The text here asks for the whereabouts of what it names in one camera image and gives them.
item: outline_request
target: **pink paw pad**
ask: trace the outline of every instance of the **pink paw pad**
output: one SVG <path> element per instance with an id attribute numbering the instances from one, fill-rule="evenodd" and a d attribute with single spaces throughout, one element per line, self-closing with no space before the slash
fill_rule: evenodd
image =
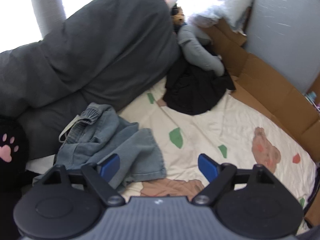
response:
<path id="1" fill-rule="evenodd" d="M 2 141 L 3 142 L 6 142 L 8 139 L 8 136 L 7 134 L 5 133 L 3 136 L 2 136 Z M 9 140 L 9 143 L 8 144 L 13 144 L 14 143 L 14 136 L 12 136 Z M 15 146 L 13 148 L 13 152 L 17 152 L 19 150 L 19 146 Z M 5 162 L 9 163 L 12 161 L 12 157 L 11 157 L 11 148 L 9 145 L 3 145 L 2 147 L 0 147 L 0 158 L 3 159 Z"/>

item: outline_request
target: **light blue wall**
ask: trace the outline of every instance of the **light blue wall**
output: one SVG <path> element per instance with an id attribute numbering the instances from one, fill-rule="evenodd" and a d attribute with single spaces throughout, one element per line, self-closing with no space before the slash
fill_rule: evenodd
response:
<path id="1" fill-rule="evenodd" d="M 245 49 L 300 92 L 320 72 L 320 0 L 255 0 Z"/>

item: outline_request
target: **bed sheet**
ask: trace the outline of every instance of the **bed sheet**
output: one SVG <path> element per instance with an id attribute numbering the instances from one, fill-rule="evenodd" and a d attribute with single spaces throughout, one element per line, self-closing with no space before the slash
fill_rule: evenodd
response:
<path id="1" fill-rule="evenodd" d="M 196 116 L 182 114 L 157 104 L 165 92 L 164 86 L 165 79 L 119 113 L 129 122 L 138 122 L 140 128 L 152 129 L 167 169 L 166 179 L 131 184 L 123 193 L 126 200 L 140 195 L 187 195 L 191 199 L 208 185 L 197 167 L 199 154 L 205 153 L 218 163 L 251 169 L 256 159 L 265 161 L 259 154 L 266 148 L 271 159 L 267 162 L 269 169 L 302 207 L 307 205 L 314 187 L 316 165 L 309 154 L 271 120 L 228 92 L 211 111 Z"/>

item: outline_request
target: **brown print on sheet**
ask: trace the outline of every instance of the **brown print on sheet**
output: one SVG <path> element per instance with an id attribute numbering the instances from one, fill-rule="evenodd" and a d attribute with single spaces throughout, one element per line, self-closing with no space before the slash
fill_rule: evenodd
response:
<path id="1" fill-rule="evenodd" d="M 140 191 L 141 196 L 187 196 L 189 201 L 204 189 L 201 181 L 197 179 L 189 180 L 188 182 L 184 180 L 155 179 L 144 181 L 142 185 L 143 189 Z"/>
<path id="2" fill-rule="evenodd" d="M 258 164 L 263 164 L 269 171 L 275 173 L 277 163 L 281 160 L 281 154 L 280 151 L 268 141 L 263 128 L 257 127 L 254 131 L 252 153 Z"/>

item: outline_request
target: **blue object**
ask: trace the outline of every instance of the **blue object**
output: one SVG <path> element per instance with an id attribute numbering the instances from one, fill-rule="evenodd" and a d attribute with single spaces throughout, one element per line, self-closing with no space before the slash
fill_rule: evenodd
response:
<path id="1" fill-rule="evenodd" d="M 200 154 L 198 157 L 198 167 L 209 183 L 220 173 L 220 164 L 216 163 L 204 153 Z"/>
<path id="2" fill-rule="evenodd" d="M 113 176 L 120 169 L 120 157 L 118 154 L 111 155 L 98 166 L 100 168 L 99 174 L 103 179 L 109 183 Z"/>

